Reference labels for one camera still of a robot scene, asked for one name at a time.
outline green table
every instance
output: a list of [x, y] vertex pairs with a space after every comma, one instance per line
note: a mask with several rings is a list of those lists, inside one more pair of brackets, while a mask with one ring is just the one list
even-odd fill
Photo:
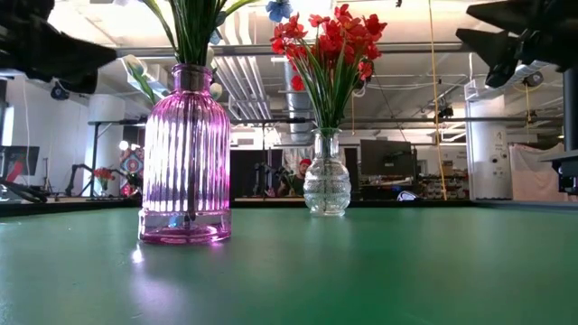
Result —
[[0, 219], [0, 324], [577, 324], [578, 216], [236, 209], [214, 246], [136, 209]]

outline yellow cable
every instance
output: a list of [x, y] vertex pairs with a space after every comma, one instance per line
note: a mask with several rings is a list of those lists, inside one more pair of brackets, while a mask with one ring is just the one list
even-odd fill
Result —
[[428, 0], [430, 9], [430, 36], [432, 41], [432, 78], [433, 78], [433, 102], [435, 103], [435, 146], [437, 147], [437, 158], [440, 164], [440, 175], [442, 175], [442, 195], [443, 200], [448, 200], [445, 190], [445, 176], [442, 167], [442, 147], [440, 146], [440, 121], [439, 121], [439, 103], [437, 100], [437, 77], [435, 73], [435, 48], [434, 48], [434, 15], [432, 14], [432, 0]]
[[536, 88], [532, 88], [532, 89], [528, 89], [527, 85], [526, 85], [526, 89], [520, 89], [520, 88], [518, 88], [518, 87], [516, 87], [516, 86], [514, 86], [513, 88], [514, 88], [515, 90], [519, 91], [519, 92], [533, 92], [533, 91], [536, 91], [536, 90], [540, 89], [540, 88], [542, 87], [542, 85], [540, 85], [540, 86], [538, 86], [538, 87], [536, 87]]

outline glass vase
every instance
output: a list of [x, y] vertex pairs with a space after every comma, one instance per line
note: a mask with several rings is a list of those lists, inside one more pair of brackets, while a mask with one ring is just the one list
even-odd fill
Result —
[[168, 245], [219, 241], [231, 235], [228, 116], [210, 96], [211, 70], [179, 64], [172, 74], [174, 92], [146, 123], [138, 236]]
[[305, 174], [305, 203], [315, 216], [343, 216], [351, 200], [350, 173], [339, 158], [340, 129], [313, 130], [315, 158]]

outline blue flower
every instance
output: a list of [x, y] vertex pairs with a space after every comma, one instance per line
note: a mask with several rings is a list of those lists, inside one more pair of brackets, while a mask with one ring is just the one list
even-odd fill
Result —
[[266, 10], [269, 12], [269, 19], [276, 23], [280, 23], [283, 18], [289, 19], [293, 8], [289, 4], [289, 0], [275, 0], [269, 1]]

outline pillar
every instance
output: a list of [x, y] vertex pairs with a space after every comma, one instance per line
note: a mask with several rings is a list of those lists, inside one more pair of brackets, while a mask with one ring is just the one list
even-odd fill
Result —
[[[468, 117], [505, 115], [504, 96], [468, 102]], [[468, 169], [471, 200], [511, 200], [512, 175], [507, 129], [499, 122], [469, 122]]]
[[[93, 95], [89, 101], [89, 121], [119, 121], [125, 118], [125, 101], [112, 95]], [[103, 124], [98, 129], [97, 163], [95, 168], [106, 167], [118, 169], [120, 166], [120, 149], [118, 144], [123, 140], [123, 126]], [[87, 135], [87, 146], [84, 163], [92, 167], [92, 148], [94, 144], [95, 126], [90, 125]], [[117, 196], [120, 192], [119, 176], [114, 173], [115, 180], [108, 183], [107, 193]], [[84, 173], [83, 186], [90, 181], [90, 173]], [[95, 181], [95, 192], [100, 192], [100, 186]], [[90, 190], [83, 193], [90, 195]]]
[[578, 68], [564, 73], [564, 149], [578, 149]]

